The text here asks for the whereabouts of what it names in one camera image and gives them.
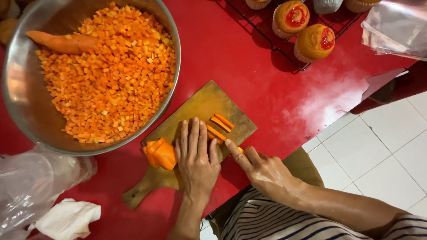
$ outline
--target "striped shirt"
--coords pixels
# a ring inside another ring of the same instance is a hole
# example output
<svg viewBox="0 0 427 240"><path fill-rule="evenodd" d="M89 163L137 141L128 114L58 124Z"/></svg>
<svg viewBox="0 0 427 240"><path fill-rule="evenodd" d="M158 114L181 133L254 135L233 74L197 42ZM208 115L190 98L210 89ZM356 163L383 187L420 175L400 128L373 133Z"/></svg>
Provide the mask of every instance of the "striped shirt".
<svg viewBox="0 0 427 240"><path fill-rule="evenodd" d="M225 223L223 240L371 240L340 223L295 210L251 188ZM401 216L383 240L427 239L427 219Z"/></svg>

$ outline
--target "stainless steel bowl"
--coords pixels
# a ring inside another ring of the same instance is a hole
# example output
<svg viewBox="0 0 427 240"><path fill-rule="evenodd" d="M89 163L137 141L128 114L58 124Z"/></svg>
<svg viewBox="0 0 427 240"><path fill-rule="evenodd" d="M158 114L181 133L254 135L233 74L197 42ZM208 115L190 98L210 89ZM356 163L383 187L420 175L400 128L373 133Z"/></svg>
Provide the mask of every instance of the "stainless steel bowl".
<svg viewBox="0 0 427 240"><path fill-rule="evenodd" d="M96 155L111 151L132 141L149 128L165 112L173 95L171 90L155 116L132 136L113 143L79 143L61 131L65 119L55 109L46 89L41 63L35 51L38 47L26 37L26 32L38 30L54 35L77 32L85 18L92 18L96 10L109 6L113 0L38 0L19 20L17 29L6 51L2 75L3 98L16 125L27 137L48 149L75 156ZM115 0L118 6L126 4L154 14L165 29L173 35L176 46L176 73L178 81L181 47L175 22L161 0Z"/></svg>

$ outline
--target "left hand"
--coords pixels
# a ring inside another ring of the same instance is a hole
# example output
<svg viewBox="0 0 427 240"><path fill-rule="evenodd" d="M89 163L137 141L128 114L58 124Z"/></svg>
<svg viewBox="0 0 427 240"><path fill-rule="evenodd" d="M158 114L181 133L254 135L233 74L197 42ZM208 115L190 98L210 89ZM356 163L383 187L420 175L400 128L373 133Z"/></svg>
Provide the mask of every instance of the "left hand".
<svg viewBox="0 0 427 240"><path fill-rule="evenodd" d="M216 152L216 139L211 141L208 155L206 124L195 117L190 136L188 122L185 120L182 122L181 138L176 140L175 150L185 183L184 195L192 201L205 201L207 204L221 170Z"/></svg>

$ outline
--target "red countertop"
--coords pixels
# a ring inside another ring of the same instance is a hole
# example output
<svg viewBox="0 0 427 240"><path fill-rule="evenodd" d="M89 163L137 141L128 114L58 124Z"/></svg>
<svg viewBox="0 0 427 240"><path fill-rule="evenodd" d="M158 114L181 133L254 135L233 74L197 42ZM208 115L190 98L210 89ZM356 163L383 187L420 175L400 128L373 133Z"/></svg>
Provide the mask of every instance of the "red countertop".
<svg viewBox="0 0 427 240"><path fill-rule="evenodd" d="M141 140L208 81L214 80L258 127L242 146L254 146L257 151L284 158L356 106L370 85L368 77L415 62L377 56L361 45L362 17L336 42L326 59L294 74L294 66L280 53L272 52L259 33L237 23L237 13L224 9L225 2L164 2L177 25L182 51L179 80L170 107L134 141L96 156L98 173L58 199L74 198L102 206L101 219L90 224L88 240L166 238L181 204L180 192L170 188L155 190L136 210L128 209L120 195L135 186L146 170L147 161L139 150ZM8 117L3 103L0 113L0 153L17 154L31 149L33 143ZM205 215L247 184L245 173L232 158L226 158Z"/></svg>

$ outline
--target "muffin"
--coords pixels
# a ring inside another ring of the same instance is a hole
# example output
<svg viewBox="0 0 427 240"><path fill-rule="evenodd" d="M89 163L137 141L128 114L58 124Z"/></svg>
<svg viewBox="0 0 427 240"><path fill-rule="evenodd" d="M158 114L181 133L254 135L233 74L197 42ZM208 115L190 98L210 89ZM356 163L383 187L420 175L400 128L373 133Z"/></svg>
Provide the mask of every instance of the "muffin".
<svg viewBox="0 0 427 240"><path fill-rule="evenodd" d="M254 10L259 10L267 7L271 0L246 0L246 4Z"/></svg>
<svg viewBox="0 0 427 240"><path fill-rule="evenodd" d="M342 0L313 0L314 11L322 15L336 12L341 4Z"/></svg>
<svg viewBox="0 0 427 240"><path fill-rule="evenodd" d="M310 12L300 1L289 1L276 8L273 14L273 31L280 38L290 38L307 26Z"/></svg>
<svg viewBox="0 0 427 240"><path fill-rule="evenodd" d="M295 42L295 57L305 63L326 58L335 46L333 30L321 24L311 25L298 36Z"/></svg>
<svg viewBox="0 0 427 240"><path fill-rule="evenodd" d="M344 0L345 6L351 12L365 12L377 5L381 0Z"/></svg>

